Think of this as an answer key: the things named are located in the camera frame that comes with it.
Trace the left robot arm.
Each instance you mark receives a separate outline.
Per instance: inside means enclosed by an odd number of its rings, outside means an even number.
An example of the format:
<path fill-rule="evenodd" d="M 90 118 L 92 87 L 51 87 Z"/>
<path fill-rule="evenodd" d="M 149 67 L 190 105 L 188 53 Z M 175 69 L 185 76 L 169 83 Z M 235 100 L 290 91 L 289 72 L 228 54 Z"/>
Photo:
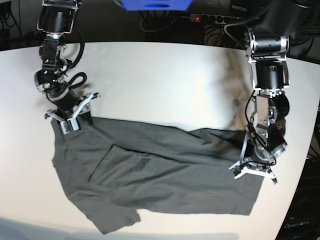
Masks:
<path fill-rule="evenodd" d="M 271 167 L 287 148 L 290 37 L 319 4 L 317 0 L 268 0 L 250 17 L 224 26 L 226 35 L 231 28 L 244 29 L 243 41 L 233 40 L 246 52 L 253 88 L 249 100 L 254 111 L 246 117 L 240 158 L 230 167 L 236 179 L 255 175 L 278 181 Z"/>

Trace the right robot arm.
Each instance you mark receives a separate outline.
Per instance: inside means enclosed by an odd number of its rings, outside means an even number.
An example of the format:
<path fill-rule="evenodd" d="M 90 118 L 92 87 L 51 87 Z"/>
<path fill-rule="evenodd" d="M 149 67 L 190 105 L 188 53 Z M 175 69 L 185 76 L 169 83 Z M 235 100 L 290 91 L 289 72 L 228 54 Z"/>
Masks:
<path fill-rule="evenodd" d="M 56 110 L 48 110 L 45 117 L 56 119 L 67 133 L 80 128 L 78 118 L 88 124 L 93 123 L 90 102 L 99 95 L 88 93 L 78 96 L 75 93 L 75 89 L 87 82 L 84 72 L 75 74 L 69 81 L 65 80 L 67 72 L 80 62 L 85 49 L 83 33 L 75 25 L 81 4 L 80 0 L 44 0 L 37 23 L 37 29 L 45 33 L 45 37 L 39 48 L 41 69 L 35 73 L 34 83 L 46 99 L 57 107 Z M 80 49 L 75 60 L 69 60 L 64 57 L 67 45 L 62 38 L 72 33 L 73 29 L 78 32 Z"/>

